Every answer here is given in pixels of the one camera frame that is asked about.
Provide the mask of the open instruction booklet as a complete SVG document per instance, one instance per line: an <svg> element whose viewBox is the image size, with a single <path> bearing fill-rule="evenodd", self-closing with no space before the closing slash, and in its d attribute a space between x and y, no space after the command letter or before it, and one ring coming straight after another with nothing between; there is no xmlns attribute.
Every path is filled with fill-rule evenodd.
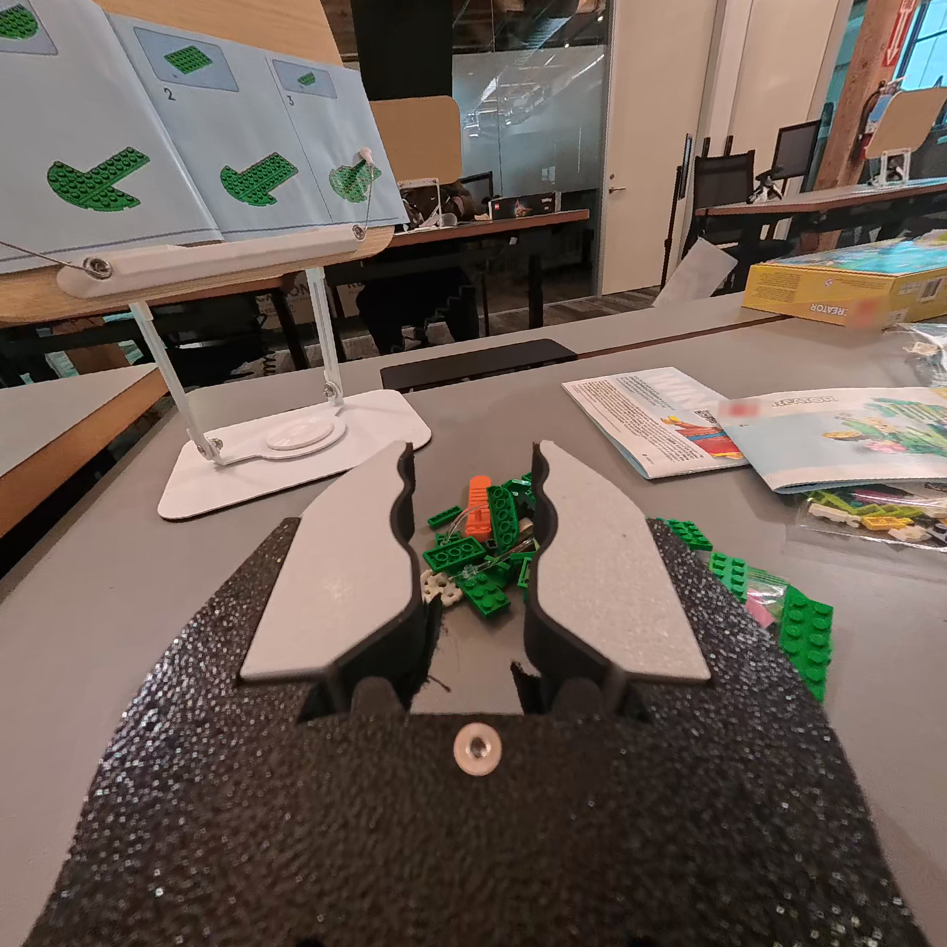
<svg viewBox="0 0 947 947"><path fill-rule="evenodd" d="M95 2L1 8L2 274L406 222L357 71Z"/></svg>

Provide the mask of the orange brick separator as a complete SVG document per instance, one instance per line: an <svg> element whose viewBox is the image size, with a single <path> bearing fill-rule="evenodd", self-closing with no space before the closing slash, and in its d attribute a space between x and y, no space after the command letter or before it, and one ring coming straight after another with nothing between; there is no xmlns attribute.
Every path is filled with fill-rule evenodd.
<svg viewBox="0 0 947 947"><path fill-rule="evenodd" d="M477 474L470 479L464 535L480 541L491 538L491 510L488 490L491 478Z"/></svg>

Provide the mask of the bag of blue pieces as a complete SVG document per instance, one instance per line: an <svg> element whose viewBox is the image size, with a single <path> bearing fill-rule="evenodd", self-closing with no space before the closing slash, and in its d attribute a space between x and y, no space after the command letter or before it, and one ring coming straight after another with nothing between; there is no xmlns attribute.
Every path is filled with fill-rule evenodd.
<svg viewBox="0 0 947 947"><path fill-rule="evenodd" d="M889 328L881 341L885 370L897 385L946 387L945 321Z"/></svg>

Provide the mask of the grey wood-edged desk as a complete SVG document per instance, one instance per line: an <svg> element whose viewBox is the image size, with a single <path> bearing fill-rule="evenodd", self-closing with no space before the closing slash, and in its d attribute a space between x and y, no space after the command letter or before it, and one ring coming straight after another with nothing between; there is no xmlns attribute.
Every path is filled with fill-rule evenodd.
<svg viewBox="0 0 947 947"><path fill-rule="evenodd" d="M1 534L169 392L154 364L1 391Z"/></svg>

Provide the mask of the white door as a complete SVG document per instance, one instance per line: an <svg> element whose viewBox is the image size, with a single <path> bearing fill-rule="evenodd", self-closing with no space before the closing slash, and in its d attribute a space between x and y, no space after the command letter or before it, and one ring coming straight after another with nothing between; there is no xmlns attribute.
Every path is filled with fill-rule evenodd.
<svg viewBox="0 0 947 947"><path fill-rule="evenodd" d="M657 286L686 139L696 140L714 1L611 2L598 281Z"/></svg>

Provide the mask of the black mesh office chair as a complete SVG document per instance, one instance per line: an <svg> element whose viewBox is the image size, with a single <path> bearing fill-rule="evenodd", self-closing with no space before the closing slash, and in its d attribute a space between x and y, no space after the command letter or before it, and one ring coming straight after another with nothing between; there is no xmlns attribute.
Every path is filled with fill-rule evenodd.
<svg viewBox="0 0 947 947"><path fill-rule="evenodd" d="M687 254L699 238L721 247L737 260L737 265L715 296L745 287L750 267L756 263L789 255L794 243L789 240L764 239L761 229L754 235L735 217L704 216L698 212L710 207L745 204L754 183L753 150L738 155L700 157L693 164L692 222L683 247Z"/></svg>

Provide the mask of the bag of lime pink pieces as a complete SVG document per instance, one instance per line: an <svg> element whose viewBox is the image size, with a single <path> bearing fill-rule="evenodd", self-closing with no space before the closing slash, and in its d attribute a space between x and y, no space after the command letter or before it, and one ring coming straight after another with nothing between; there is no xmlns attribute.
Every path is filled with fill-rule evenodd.
<svg viewBox="0 0 947 947"><path fill-rule="evenodd" d="M946 487L933 482L820 487L802 494L796 524L823 534L946 551Z"/></svg>

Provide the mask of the pile of lego pieces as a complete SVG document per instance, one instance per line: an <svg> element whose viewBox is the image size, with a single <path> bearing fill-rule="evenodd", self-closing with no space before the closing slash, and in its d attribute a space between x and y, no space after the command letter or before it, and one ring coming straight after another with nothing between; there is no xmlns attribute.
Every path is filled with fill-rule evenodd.
<svg viewBox="0 0 947 947"><path fill-rule="evenodd" d="M466 506L453 506L428 518L434 546L422 555L422 599L439 599L443 608L467 598L482 619L510 606L508 586L527 598L531 566L538 555L532 515L535 496L531 474L525 473L488 490L491 538L464 535ZM670 531L743 604L751 617L774 633L804 685L822 703L834 655L835 610L810 598L788 580L717 550L690 520L659 518Z"/></svg>

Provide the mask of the closed instruction booklet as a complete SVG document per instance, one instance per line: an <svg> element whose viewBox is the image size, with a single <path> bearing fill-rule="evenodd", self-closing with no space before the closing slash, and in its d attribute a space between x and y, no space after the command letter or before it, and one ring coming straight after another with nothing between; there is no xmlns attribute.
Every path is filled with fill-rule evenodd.
<svg viewBox="0 0 947 947"><path fill-rule="evenodd" d="M715 419L775 493L946 479L943 387L839 387L720 401Z"/></svg>

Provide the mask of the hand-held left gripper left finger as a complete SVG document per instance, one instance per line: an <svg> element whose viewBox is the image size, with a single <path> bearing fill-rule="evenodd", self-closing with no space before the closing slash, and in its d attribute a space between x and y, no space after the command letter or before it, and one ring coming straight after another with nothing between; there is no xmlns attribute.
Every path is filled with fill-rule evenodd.
<svg viewBox="0 0 947 947"><path fill-rule="evenodd" d="M408 711L433 655L420 588L414 449L394 441L302 513L241 667L248 686L308 683L347 712L362 682Z"/></svg>

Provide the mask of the wooden book stand white base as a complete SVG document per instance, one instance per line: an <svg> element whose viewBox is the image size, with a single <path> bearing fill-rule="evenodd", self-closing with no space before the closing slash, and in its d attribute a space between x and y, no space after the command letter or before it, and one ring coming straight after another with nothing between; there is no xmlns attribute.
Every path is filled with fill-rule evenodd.
<svg viewBox="0 0 947 947"><path fill-rule="evenodd" d="M911 159L926 140L946 101L944 86L898 92L887 105L866 148L867 162L876 161L875 187L907 183Z"/></svg>

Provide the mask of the white paper sheet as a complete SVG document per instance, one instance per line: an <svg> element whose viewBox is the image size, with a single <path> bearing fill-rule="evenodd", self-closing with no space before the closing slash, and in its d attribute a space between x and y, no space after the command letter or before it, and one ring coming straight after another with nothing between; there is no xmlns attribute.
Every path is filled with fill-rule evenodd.
<svg viewBox="0 0 947 947"><path fill-rule="evenodd" d="M659 291L654 307L686 304L712 297L735 270L738 262L722 247L703 238L697 239Z"/></svg>

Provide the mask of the yellow lego box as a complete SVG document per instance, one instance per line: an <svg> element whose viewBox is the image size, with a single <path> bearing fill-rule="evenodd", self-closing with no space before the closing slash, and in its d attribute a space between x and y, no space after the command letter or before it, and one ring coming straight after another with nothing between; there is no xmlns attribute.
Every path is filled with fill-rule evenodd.
<svg viewBox="0 0 947 947"><path fill-rule="evenodd" d="M751 267L742 306L845 328L884 329L946 313L946 231Z"/></svg>

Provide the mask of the red fire extinguisher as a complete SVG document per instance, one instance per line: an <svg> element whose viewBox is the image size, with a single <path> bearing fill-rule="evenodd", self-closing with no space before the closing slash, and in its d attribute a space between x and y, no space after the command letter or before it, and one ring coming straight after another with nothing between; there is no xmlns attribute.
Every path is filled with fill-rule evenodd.
<svg viewBox="0 0 947 947"><path fill-rule="evenodd" d="M879 84L877 90L867 100L861 115L859 131L855 138L852 157L856 160L867 159L868 148L875 135L888 105L902 89L903 79L894 78Z"/></svg>

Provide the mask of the dark wood-topped desk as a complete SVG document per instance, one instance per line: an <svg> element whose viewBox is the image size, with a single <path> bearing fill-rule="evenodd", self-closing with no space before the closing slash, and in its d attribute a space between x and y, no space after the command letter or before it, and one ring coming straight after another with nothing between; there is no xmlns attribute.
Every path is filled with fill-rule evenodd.
<svg viewBox="0 0 947 947"><path fill-rule="evenodd" d="M488 265L511 253L527 259L528 327L542 328L545 305L542 259L549 250L551 235L558 228L586 222L589 218L590 211L582 208L396 233L385 249L372 257L326 267L329 311L336 320L345 314L337 291L339 286L445 268L470 268L480 263Z"/></svg>

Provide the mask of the long wooden desk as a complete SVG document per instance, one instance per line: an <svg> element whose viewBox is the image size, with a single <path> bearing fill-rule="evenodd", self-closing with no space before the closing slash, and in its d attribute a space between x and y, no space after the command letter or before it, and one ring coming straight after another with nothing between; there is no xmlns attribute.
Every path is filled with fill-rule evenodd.
<svg viewBox="0 0 947 947"><path fill-rule="evenodd" d="M755 204L745 202L707 207L694 213L685 241L689 250L708 231L733 233L743 245L757 243L761 230L791 221L790 236L829 233L864 227L879 237L896 237L906 220L945 212L946 179L933 177L888 185L854 184L791 195Z"/></svg>

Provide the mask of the dark lego box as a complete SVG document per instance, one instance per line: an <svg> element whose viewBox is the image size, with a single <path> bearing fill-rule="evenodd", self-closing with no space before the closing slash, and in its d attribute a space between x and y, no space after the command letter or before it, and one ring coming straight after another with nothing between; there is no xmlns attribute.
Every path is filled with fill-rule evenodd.
<svg viewBox="0 0 947 947"><path fill-rule="evenodd" d="M560 192L546 192L517 197L491 197L488 202L492 220L542 217L559 212L562 206Z"/></svg>

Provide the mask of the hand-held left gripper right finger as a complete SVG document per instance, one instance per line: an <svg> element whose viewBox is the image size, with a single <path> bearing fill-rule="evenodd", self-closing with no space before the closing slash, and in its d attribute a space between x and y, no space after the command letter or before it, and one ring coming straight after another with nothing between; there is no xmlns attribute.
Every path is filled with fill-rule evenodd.
<svg viewBox="0 0 947 947"><path fill-rule="evenodd" d="M712 684L712 673L646 515L624 491L552 440L532 446L533 527L520 675L528 712L567 686L603 709L637 713L636 685Z"/></svg>

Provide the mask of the wooden desk divider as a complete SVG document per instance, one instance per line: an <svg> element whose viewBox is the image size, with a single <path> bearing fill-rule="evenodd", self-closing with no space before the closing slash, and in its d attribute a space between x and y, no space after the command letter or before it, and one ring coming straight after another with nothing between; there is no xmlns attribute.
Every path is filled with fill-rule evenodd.
<svg viewBox="0 0 947 947"><path fill-rule="evenodd" d="M450 96L372 101L378 132L398 184L463 176L459 108Z"/></svg>

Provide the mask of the folded paper leaflet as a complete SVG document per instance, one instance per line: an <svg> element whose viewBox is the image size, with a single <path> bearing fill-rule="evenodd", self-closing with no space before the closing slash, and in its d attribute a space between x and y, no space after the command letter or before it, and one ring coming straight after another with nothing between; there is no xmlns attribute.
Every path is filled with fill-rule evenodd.
<svg viewBox="0 0 947 947"><path fill-rule="evenodd" d="M562 388L646 480L748 465L716 420L723 396L677 368L587 378Z"/></svg>

